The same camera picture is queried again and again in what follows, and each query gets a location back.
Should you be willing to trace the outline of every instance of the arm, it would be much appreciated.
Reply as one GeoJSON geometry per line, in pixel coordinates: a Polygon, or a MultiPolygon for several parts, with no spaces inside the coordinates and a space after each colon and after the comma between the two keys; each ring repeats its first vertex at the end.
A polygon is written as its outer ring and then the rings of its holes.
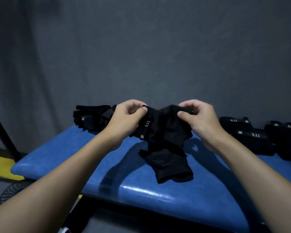
{"type": "Polygon", "coordinates": [[[197,115],[180,111],[210,151],[217,153],[236,175],[272,232],[291,232],[291,182],[260,160],[221,127],[213,106],[198,100],[179,104],[197,115]]]}
{"type": "Polygon", "coordinates": [[[108,126],[77,153],[0,205],[0,232],[58,232],[98,164],[117,149],[146,114],[143,102],[129,100],[116,107],[108,126]]]}

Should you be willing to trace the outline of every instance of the hand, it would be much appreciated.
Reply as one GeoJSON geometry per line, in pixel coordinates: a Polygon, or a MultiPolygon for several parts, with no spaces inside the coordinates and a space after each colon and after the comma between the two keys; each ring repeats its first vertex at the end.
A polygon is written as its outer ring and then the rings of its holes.
{"type": "Polygon", "coordinates": [[[129,100],[116,106],[109,124],[101,132],[112,138],[113,150],[119,148],[122,141],[136,130],[140,119],[148,112],[148,108],[142,107],[143,105],[147,104],[129,100]]]}
{"type": "Polygon", "coordinates": [[[207,149],[215,152],[214,146],[217,139],[228,133],[221,127],[213,106],[199,100],[184,101],[179,106],[192,108],[197,113],[197,115],[191,115],[179,111],[178,117],[191,126],[207,149]]]}

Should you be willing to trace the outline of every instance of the gray backdrop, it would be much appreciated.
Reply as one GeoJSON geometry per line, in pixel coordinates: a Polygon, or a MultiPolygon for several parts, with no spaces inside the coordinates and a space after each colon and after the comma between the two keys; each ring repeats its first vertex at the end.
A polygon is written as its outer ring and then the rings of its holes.
{"type": "Polygon", "coordinates": [[[76,104],[130,98],[291,121],[291,0],[0,0],[0,120],[20,151],[76,104]]]}

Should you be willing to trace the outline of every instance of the blue vinyl cushion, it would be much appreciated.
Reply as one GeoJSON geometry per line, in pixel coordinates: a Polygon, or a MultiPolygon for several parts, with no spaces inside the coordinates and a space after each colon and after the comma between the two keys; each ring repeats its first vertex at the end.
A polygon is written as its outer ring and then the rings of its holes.
{"type": "MultiPolygon", "coordinates": [[[[72,126],[34,150],[12,168],[13,174],[37,180],[76,153],[95,135],[72,126]]],[[[200,139],[185,142],[194,180],[158,184],[152,168],[138,155],[147,142],[126,138],[109,153],[85,185],[82,194],[128,204],[162,214],[223,228],[249,232],[255,208],[226,164],[200,139]]],[[[291,181],[291,163],[278,155],[259,156],[291,181]]]]}

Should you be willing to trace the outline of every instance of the metal bar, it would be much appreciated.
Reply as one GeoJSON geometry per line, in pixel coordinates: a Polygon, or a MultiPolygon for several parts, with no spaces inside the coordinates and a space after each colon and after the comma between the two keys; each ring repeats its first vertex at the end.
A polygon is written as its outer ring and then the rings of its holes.
{"type": "Polygon", "coordinates": [[[20,153],[17,151],[16,147],[14,146],[13,142],[11,141],[9,135],[7,134],[1,123],[0,123],[0,140],[2,141],[6,149],[9,151],[15,162],[21,160],[20,153]]]}

